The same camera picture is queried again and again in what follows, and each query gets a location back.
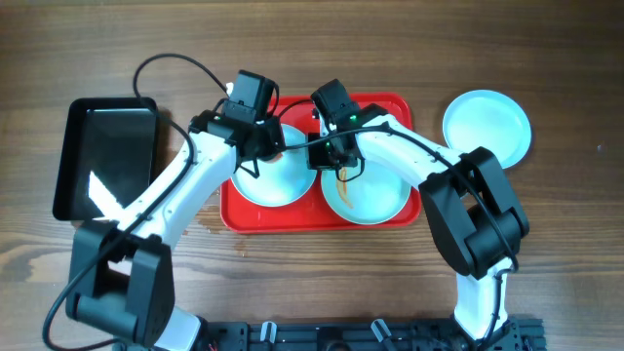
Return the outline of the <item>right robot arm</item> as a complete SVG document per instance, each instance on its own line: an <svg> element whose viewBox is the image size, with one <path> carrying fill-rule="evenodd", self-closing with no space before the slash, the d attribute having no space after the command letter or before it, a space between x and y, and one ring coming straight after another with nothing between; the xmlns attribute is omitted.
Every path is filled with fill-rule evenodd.
<svg viewBox="0 0 624 351"><path fill-rule="evenodd" d="M315 168L375 162L416 188L435 246L457 275L454 321L475 348L501 338L506 279L520 268L517 254L529 225L491 151L443 147L390 114L369 121L353 115L304 147Z"/></svg>

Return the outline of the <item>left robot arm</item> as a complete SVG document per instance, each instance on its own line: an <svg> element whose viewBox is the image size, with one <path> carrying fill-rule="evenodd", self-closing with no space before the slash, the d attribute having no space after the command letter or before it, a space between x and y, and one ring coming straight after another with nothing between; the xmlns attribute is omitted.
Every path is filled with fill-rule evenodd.
<svg viewBox="0 0 624 351"><path fill-rule="evenodd" d="M211 193L245 161L285 148L279 119L240 120L207 110L183 131L170 165L120 213L76 231L69 282L56 301L111 343L201 350L205 321L176 307L172 251Z"/></svg>

